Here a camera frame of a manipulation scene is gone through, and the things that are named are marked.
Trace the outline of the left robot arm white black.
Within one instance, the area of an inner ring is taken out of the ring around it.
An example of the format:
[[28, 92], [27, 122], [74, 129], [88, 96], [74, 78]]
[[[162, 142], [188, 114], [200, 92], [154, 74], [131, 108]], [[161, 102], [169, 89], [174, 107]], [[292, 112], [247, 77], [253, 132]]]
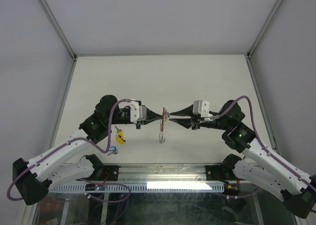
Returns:
[[107, 153], [111, 146], [112, 125], [134, 124], [140, 129], [142, 125], [161, 119], [161, 114], [151, 111], [140, 100], [103, 96], [93, 114], [62, 143], [29, 160], [19, 158], [13, 162], [12, 184], [7, 190], [7, 198], [15, 200], [10, 192], [16, 187], [21, 195], [18, 200], [33, 205], [45, 198], [50, 190], [69, 181], [89, 177], [100, 179], [104, 172], [103, 163], [95, 155], [88, 156], [85, 163], [61, 168], [89, 147]]

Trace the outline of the metal keyring holder red handle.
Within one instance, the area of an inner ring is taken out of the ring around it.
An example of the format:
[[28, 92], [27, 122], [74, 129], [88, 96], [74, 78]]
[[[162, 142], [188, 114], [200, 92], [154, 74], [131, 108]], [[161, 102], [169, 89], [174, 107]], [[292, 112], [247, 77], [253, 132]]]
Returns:
[[165, 124], [168, 120], [164, 120], [162, 119], [160, 121], [160, 125], [159, 125], [159, 135], [158, 135], [158, 142], [160, 144], [163, 144], [165, 142], [165, 137], [164, 137], [164, 127], [165, 127]]

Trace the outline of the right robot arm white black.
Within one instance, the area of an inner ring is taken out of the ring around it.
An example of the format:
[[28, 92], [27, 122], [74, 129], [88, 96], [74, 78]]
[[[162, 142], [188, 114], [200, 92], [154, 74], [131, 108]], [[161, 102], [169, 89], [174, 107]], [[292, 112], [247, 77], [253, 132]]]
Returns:
[[220, 164], [219, 180], [234, 177], [249, 181], [278, 198], [295, 216], [305, 219], [316, 204], [316, 177], [292, 165], [270, 149], [260, 139], [255, 127], [249, 128], [242, 121], [245, 117], [238, 105], [238, 97], [227, 101], [218, 113], [209, 110], [208, 101], [194, 103], [171, 113], [171, 121], [197, 130], [202, 127], [222, 130], [225, 144], [238, 153], [252, 159], [252, 166], [243, 158], [229, 154]]

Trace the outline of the red tag key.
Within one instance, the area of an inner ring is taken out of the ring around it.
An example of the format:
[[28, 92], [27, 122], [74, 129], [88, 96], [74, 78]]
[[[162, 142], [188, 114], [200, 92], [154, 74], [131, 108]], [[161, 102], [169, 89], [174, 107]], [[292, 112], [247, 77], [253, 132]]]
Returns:
[[170, 118], [170, 113], [165, 107], [162, 109], [162, 117], [164, 120], [168, 120]]

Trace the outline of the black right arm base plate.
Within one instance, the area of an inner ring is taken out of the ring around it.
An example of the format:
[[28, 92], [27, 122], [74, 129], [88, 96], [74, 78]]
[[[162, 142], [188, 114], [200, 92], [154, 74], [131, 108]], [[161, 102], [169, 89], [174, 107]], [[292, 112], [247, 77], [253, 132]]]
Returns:
[[207, 181], [221, 181], [228, 183], [228, 181], [237, 180], [237, 177], [233, 174], [231, 169], [221, 165], [206, 165], [205, 175]]

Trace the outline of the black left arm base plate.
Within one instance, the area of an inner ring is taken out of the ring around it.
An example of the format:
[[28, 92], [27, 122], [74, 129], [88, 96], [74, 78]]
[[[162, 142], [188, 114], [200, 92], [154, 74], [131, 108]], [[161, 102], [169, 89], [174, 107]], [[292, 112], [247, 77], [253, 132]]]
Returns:
[[94, 179], [96, 181], [104, 181], [106, 179], [106, 182], [118, 181], [119, 169], [120, 166], [118, 165], [104, 165], [103, 168], [96, 173]]

